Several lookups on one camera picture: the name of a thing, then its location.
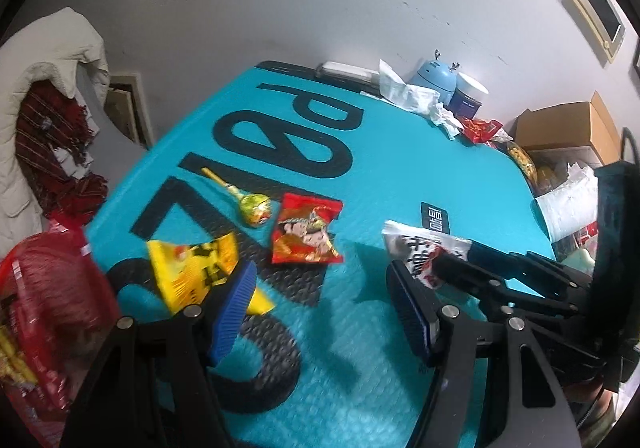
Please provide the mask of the white black snack packet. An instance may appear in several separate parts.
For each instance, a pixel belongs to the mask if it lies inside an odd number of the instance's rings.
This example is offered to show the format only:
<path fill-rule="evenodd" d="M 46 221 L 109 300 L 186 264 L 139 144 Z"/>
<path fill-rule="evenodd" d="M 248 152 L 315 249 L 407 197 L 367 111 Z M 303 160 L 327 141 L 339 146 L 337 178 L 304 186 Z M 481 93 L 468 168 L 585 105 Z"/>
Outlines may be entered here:
<path fill-rule="evenodd" d="M 456 236 L 386 221 L 382 230 L 385 248 L 392 261 L 401 261 L 409 274 L 424 286 L 438 289 L 442 285 L 433 272 L 433 261 L 442 253 L 466 260 L 472 241 Z"/>

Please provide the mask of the yellow snack packet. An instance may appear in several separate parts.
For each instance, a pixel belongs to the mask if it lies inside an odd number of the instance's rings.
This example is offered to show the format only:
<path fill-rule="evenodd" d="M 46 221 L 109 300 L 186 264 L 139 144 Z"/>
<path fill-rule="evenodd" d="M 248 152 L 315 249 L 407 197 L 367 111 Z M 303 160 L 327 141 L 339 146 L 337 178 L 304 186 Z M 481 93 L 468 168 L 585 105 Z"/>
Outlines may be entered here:
<path fill-rule="evenodd" d="M 156 284 L 171 314 L 189 304 L 201 304 L 209 290 L 223 285 L 238 265 L 235 234 L 229 233 L 200 245 L 146 243 Z"/>

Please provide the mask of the yellow lollipop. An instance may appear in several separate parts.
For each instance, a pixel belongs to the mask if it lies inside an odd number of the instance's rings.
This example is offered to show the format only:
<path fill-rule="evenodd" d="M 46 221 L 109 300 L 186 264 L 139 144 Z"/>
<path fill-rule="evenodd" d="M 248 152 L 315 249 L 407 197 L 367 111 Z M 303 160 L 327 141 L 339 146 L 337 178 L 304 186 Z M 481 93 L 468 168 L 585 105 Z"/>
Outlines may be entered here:
<path fill-rule="evenodd" d="M 267 223 L 272 214 L 271 199 L 264 194 L 245 193 L 238 187 L 227 183 L 209 168 L 201 168 L 201 172 L 224 188 L 238 201 L 239 213 L 245 224 L 250 227 L 261 227 Z"/>

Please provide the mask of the large red snack bag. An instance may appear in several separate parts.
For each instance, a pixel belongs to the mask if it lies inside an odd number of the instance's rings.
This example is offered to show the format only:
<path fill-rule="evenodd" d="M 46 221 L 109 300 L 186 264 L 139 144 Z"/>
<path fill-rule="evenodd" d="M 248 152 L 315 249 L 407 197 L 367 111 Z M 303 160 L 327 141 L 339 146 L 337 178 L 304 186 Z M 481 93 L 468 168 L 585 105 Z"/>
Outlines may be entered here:
<path fill-rule="evenodd" d="M 75 352 L 93 350 L 119 317 L 80 226 L 55 222 L 22 240 L 6 260 L 4 286 L 16 296 L 17 333 L 34 368 L 60 371 Z"/>

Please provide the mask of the gold cereal snack bag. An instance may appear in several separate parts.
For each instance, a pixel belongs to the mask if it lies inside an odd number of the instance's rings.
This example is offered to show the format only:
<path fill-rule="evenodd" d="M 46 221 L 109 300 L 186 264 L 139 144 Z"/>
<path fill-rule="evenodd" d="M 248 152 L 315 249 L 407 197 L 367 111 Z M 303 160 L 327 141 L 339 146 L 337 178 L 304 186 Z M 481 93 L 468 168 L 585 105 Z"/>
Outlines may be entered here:
<path fill-rule="evenodd" d="M 24 353 L 18 347 L 16 338 L 4 318 L 1 318 L 0 350 L 1 382 L 34 388 L 38 384 L 38 379 L 28 367 Z"/>

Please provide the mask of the small red cartoon packet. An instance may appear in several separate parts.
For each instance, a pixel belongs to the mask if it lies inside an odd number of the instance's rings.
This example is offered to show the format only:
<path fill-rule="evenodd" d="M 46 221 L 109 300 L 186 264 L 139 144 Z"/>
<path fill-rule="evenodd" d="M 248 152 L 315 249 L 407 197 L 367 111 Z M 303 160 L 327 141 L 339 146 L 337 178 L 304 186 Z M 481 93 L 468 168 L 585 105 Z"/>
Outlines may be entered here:
<path fill-rule="evenodd" d="M 339 200 L 285 193 L 271 235 L 271 263 L 343 263 L 329 234 L 342 210 Z"/>

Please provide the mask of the yellow snack bag at edge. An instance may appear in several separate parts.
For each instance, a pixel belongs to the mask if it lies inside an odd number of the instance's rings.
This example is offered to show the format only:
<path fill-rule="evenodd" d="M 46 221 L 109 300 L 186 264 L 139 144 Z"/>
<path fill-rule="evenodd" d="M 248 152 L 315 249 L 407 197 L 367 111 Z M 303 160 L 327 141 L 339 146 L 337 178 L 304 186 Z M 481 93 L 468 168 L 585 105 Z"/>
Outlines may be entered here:
<path fill-rule="evenodd" d="M 528 153 L 518 144 L 509 142 L 506 144 L 506 150 L 511 159 L 518 165 L 518 168 L 523 172 L 527 181 L 532 184 L 537 183 L 537 169 L 532 158 L 528 156 Z"/>

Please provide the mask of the red candy wrapper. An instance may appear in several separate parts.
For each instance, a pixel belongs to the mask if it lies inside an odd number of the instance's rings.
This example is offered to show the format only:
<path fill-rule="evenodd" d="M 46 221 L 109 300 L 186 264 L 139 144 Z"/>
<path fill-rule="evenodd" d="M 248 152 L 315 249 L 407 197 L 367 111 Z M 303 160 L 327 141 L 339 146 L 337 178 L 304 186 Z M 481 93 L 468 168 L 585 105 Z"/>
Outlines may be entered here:
<path fill-rule="evenodd" d="M 459 117 L 462 133 L 472 144 L 484 144 L 493 138 L 501 129 L 502 123 L 497 120 L 480 120 Z"/>

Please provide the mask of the cardboard box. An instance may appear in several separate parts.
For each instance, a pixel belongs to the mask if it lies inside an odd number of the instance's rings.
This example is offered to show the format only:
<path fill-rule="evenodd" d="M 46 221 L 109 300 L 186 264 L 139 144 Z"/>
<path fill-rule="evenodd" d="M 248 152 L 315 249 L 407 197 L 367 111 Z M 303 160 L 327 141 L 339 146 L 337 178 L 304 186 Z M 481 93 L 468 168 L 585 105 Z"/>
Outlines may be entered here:
<path fill-rule="evenodd" d="M 581 162 L 597 169 L 620 160 L 620 133 L 602 97 L 525 110 L 514 141 L 537 163 Z"/>

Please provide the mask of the red mesh basket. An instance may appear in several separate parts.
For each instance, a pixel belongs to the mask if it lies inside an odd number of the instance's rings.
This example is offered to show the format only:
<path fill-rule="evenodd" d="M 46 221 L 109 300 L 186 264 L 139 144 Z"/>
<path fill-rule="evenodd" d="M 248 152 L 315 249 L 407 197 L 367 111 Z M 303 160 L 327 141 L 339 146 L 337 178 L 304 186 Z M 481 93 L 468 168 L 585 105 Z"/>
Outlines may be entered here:
<path fill-rule="evenodd" d="M 53 225 L 1 262 L 1 429 L 56 447 L 82 380 L 119 316 L 82 229 Z"/>

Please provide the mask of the dark blue white-lid jar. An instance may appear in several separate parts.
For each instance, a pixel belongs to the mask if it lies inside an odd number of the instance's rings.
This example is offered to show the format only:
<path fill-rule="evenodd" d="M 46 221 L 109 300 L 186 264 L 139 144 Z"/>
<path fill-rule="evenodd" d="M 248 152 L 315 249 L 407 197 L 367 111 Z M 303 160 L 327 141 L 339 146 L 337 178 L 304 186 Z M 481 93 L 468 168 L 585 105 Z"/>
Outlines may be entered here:
<path fill-rule="evenodd" d="M 457 85 L 448 103 L 448 109 L 456 117 L 473 119 L 489 96 L 489 91 L 464 72 L 457 74 Z"/>

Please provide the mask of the crumpled white tissue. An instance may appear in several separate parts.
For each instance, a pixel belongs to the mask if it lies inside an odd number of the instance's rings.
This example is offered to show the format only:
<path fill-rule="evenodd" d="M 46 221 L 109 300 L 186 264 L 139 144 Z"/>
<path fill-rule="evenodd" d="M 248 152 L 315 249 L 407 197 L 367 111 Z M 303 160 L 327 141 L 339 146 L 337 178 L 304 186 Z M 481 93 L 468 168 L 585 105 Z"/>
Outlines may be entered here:
<path fill-rule="evenodd" d="M 463 125 L 439 101 L 440 94 L 426 86 L 407 84 L 384 60 L 378 61 L 378 90 L 386 102 L 419 115 L 440 127 L 453 141 L 462 133 Z"/>

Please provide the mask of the blue deer humidifier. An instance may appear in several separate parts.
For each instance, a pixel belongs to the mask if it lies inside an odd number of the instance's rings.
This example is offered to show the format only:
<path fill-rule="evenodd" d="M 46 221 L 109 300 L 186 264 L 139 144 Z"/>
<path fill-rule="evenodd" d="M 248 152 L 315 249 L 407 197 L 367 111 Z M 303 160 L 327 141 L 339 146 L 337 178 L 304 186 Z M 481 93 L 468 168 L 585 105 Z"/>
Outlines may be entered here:
<path fill-rule="evenodd" d="M 440 59 L 441 56 L 442 53 L 435 50 L 434 57 L 418 68 L 409 83 L 436 91 L 439 94 L 438 100 L 447 106 L 457 87 L 460 64 L 447 64 Z"/>

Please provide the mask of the grey chair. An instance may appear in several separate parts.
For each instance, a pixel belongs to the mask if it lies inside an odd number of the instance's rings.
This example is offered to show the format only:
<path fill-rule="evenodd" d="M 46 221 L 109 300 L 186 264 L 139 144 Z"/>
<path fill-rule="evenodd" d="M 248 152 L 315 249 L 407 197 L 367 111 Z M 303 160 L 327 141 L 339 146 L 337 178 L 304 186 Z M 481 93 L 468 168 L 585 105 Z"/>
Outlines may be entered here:
<path fill-rule="evenodd" d="M 103 176 L 108 190 L 114 191 L 146 154 L 146 150 L 123 135 L 107 117 L 84 64 L 77 66 L 76 86 L 79 96 L 86 102 L 91 117 L 98 126 L 98 132 L 88 147 L 93 158 L 91 171 Z"/>

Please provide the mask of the white remote control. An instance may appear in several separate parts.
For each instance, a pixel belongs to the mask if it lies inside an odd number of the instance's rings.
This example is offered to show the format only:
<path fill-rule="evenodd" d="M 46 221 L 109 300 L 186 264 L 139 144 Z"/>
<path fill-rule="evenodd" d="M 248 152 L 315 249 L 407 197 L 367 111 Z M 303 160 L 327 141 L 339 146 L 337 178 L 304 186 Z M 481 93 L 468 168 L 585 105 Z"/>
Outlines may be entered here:
<path fill-rule="evenodd" d="M 320 64 L 316 68 L 316 77 L 373 84 L 374 86 L 380 83 L 380 73 L 377 70 L 334 62 L 334 60 Z"/>

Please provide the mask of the red plaid scarf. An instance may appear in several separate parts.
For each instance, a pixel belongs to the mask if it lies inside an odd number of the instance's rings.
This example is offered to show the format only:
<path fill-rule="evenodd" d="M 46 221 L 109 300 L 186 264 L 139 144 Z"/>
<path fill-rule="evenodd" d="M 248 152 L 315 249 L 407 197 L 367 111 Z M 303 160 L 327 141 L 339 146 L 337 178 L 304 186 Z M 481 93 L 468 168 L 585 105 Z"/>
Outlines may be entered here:
<path fill-rule="evenodd" d="M 88 110 L 48 80 L 32 83 L 21 102 L 15 155 L 29 188 L 48 218 L 90 223 L 105 202 L 108 186 L 89 167 Z"/>

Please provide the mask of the white quilted jacket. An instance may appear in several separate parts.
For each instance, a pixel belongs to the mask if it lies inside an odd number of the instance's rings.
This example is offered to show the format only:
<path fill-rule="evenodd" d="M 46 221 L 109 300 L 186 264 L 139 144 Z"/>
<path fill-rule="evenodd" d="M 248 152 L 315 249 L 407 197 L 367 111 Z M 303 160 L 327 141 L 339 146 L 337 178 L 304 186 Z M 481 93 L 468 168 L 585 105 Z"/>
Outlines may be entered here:
<path fill-rule="evenodd" d="M 108 193 L 91 170 L 99 127 L 77 72 L 103 103 L 110 85 L 104 41 L 71 8 L 37 19 L 1 46 L 1 252 L 58 214 L 92 220 Z"/>

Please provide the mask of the wall intercom panel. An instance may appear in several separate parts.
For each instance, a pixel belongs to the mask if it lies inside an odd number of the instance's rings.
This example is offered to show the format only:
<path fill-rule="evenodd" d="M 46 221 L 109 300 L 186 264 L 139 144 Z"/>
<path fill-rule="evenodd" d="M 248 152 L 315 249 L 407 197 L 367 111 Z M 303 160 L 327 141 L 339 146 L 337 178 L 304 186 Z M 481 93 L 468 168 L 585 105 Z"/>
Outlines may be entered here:
<path fill-rule="evenodd" d="M 612 64 L 622 46 L 626 27 L 611 0 L 570 0 Z"/>

